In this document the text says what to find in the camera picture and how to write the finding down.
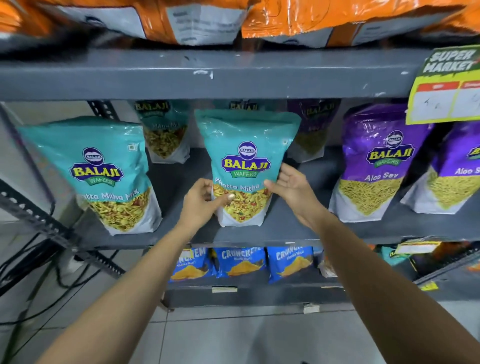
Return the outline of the person's right hand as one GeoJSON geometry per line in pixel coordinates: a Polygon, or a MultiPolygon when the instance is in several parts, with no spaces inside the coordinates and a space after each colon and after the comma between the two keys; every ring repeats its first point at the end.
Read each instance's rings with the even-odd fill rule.
{"type": "Polygon", "coordinates": [[[288,183],[288,196],[283,199],[304,226],[318,232],[334,219],[317,199],[306,176],[296,168],[282,163],[277,180],[288,183]]]}

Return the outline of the person's right forearm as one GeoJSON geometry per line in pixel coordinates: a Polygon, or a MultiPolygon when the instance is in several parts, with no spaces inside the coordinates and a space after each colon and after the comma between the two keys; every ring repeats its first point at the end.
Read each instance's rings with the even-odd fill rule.
{"type": "Polygon", "coordinates": [[[387,364],[480,364],[480,342],[334,215],[296,213],[327,258],[387,364]]]}

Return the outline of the yellow-green price tag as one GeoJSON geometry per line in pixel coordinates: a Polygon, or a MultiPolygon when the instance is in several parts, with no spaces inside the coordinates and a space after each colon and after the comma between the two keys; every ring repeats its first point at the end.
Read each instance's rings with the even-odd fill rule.
{"type": "Polygon", "coordinates": [[[480,44],[435,48],[410,91],[406,125],[480,121],[480,44]]]}

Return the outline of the blue chips packet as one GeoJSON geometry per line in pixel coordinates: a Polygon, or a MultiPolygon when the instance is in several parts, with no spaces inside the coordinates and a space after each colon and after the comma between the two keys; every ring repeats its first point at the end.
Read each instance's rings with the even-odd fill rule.
{"type": "Polygon", "coordinates": [[[213,248],[217,278],[243,276],[266,268],[264,247],[213,248]]]}
{"type": "Polygon", "coordinates": [[[289,277],[309,268],[314,262],[312,246],[266,247],[269,267],[269,283],[289,277]]]}
{"type": "Polygon", "coordinates": [[[216,275],[217,269],[211,249],[189,248],[181,253],[169,282],[183,282],[216,275]]]}

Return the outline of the purple snack packet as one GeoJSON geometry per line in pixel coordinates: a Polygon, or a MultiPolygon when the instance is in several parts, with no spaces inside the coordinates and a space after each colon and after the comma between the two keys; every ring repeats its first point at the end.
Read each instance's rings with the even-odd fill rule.
{"type": "Polygon", "coordinates": [[[300,116],[297,134],[287,150],[287,157],[297,163],[324,156],[329,127],[338,112],[340,98],[288,100],[286,110],[300,116]]]}
{"type": "Polygon", "coordinates": [[[400,200],[417,214],[456,214],[480,190],[480,120],[457,121],[400,200]]]}
{"type": "Polygon", "coordinates": [[[365,104],[348,110],[342,128],[345,170],[329,202],[344,223],[380,221],[433,129],[406,124],[407,104],[365,104]]]}

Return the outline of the grey metal shelf rack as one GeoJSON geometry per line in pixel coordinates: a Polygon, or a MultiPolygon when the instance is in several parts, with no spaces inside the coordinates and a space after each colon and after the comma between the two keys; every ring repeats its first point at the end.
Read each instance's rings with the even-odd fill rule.
{"type": "MultiPolygon", "coordinates": [[[[202,49],[89,49],[68,57],[29,61],[0,61],[0,101],[111,101],[133,99],[392,99],[409,95],[415,76],[433,47],[382,45],[337,49],[268,49],[255,52],[202,49]]],[[[207,176],[208,156],[194,150],[185,167],[153,167],[156,187],[168,187],[159,197],[166,227],[135,237],[109,237],[100,223],[87,227],[80,248],[95,250],[147,249],[180,212],[181,193],[197,177],[207,176]]],[[[326,161],[309,162],[300,170],[312,178],[322,203],[330,198],[334,177],[340,173],[339,147],[330,148],[326,161]]],[[[274,246],[319,244],[313,233],[293,219],[284,201],[273,204],[261,227],[228,227],[213,221],[199,231],[192,245],[274,246]]],[[[382,221],[351,227],[368,244],[394,244],[410,238],[444,241],[480,240],[480,196],[457,215],[417,215],[406,206],[391,204],[382,221]]],[[[480,300],[480,274],[467,270],[480,251],[414,281],[434,281],[439,290],[426,292],[439,301],[480,300]]],[[[319,272],[298,273],[284,283],[267,283],[267,273],[225,279],[202,278],[173,283],[165,293],[167,310],[188,307],[285,306],[347,302],[340,283],[319,272]],[[237,293],[213,294],[213,286],[237,287],[237,293]]]]}

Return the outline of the dark orange snack packet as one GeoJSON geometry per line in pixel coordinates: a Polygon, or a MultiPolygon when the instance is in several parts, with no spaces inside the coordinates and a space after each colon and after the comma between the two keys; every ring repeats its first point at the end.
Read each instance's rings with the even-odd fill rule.
{"type": "Polygon", "coordinates": [[[432,252],[413,254],[409,260],[420,279],[479,251],[480,241],[441,242],[432,252]]]}

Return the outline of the orange snack bag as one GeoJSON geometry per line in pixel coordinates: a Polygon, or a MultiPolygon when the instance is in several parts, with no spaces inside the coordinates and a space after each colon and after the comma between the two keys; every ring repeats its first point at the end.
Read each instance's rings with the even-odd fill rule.
{"type": "Polygon", "coordinates": [[[241,28],[243,39],[351,47],[435,25],[480,0],[260,0],[241,28]]]}
{"type": "Polygon", "coordinates": [[[259,0],[35,0],[72,21],[170,45],[232,44],[259,0]]]}
{"type": "Polygon", "coordinates": [[[13,36],[45,38],[58,24],[33,0],[0,0],[0,40],[13,36]]]}

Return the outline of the person's left hand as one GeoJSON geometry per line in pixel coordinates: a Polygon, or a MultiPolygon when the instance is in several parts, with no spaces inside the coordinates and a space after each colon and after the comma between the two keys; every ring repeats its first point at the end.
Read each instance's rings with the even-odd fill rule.
{"type": "Polygon", "coordinates": [[[189,232],[196,233],[217,211],[213,211],[213,181],[198,179],[183,199],[183,206],[178,220],[178,226],[189,232]]]}

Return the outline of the teal snack mix packet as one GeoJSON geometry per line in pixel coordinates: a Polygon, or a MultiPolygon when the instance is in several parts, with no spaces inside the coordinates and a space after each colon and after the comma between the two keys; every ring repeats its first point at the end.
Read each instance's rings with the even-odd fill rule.
{"type": "Polygon", "coordinates": [[[155,164],[185,163],[190,157],[188,102],[135,100],[150,160],[155,164]]]}
{"type": "Polygon", "coordinates": [[[259,99],[216,99],[212,105],[219,110],[272,111],[273,108],[271,102],[259,99]]]}
{"type": "Polygon", "coordinates": [[[83,116],[22,126],[20,135],[51,162],[110,235],[154,232],[162,213],[139,123],[83,116]]]}
{"type": "Polygon", "coordinates": [[[292,112],[197,109],[196,124],[211,159],[212,198],[234,195],[217,209],[221,227],[261,226],[284,155],[301,124],[292,112]]]}

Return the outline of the small yellow price label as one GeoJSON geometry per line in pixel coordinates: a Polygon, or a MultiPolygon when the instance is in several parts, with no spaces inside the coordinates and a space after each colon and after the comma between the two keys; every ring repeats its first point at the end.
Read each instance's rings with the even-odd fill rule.
{"type": "Polygon", "coordinates": [[[394,250],[394,256],[429,254],[442,244],[439,240],[407,240],[394,250]]]}

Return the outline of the person's left forearm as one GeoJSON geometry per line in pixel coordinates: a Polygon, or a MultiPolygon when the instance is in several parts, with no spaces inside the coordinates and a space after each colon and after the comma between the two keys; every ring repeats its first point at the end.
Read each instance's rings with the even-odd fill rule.
{"type": "Polygon", "coordinates": [[[183,248],[205,224],[193,217],[180,219],[35,364],[128,364],[183,248]]]}

